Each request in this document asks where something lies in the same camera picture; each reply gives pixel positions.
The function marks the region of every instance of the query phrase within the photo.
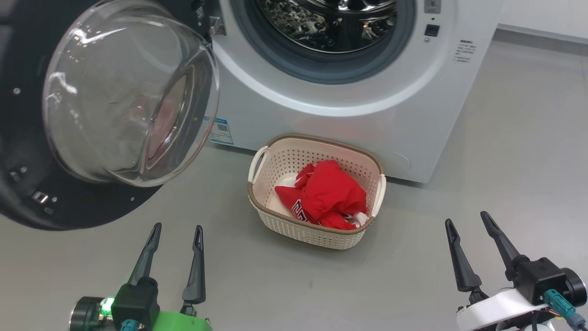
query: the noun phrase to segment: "connector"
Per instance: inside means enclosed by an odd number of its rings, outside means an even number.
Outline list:
[[[543,298],[545,303],[551,309],[555,310],[566,319],[567,324],[572,330],[578,331],[586,325],[586,319],[584,319],[582,315],[576,313],[576,308],[572,306],[572,304],[569,303],[558,291],[553,289],[548,290],[543,295]]]
[[[123,322],[121,331],[138,331],[139,330],[139,322],[136,320],[128,319]]]

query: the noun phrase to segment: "plastic basket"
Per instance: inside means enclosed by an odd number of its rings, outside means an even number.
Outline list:
[[[362,227],[338,230],[299,221],[275,193],[274,187],[292,183],[307,164],[326,160],[336,160],[366,191],[370,218]],[[349,249],[359,242],[374,222],[386,191],[382,166],[368,152],[337,141],[294,134],[276,137],[261,148],[251,162],[248,180],[249,200],[265,226],[286,237],[330,249]]]

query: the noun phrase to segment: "control button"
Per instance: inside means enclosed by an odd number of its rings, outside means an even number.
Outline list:
[[[439,34],[439,26],[433,24],[427,24],[427,28],[425,29],[425,35],[430,37],[436,37]]]
[[[33,200],[35,200],[36,202],[38,202],[38,203],[40,203],[40,204],[43,204],[43,203],[45,203],[45,202],[47,201],[47,199],[49,198],[49,196],[48,196],[47,194],[43,193],[43,192],[39,192],[39,191],[37,191],[37,192],[35,192],[35,193],[32,195],[32,198],[33,198]]]

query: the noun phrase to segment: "washing machine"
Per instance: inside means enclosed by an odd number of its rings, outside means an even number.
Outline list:
[[[428,181],[502,1],[7,0],[0,213],[116,220],[206,140],[334,138]]]
[[[285,133],[372,152],[426,183],[496,29],[503,1],[223,0],[211,140],[258,150]]]

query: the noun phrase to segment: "white wall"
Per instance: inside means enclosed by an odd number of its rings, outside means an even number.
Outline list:
[[[498,27],[588,44],[588,0],[506,0]]]

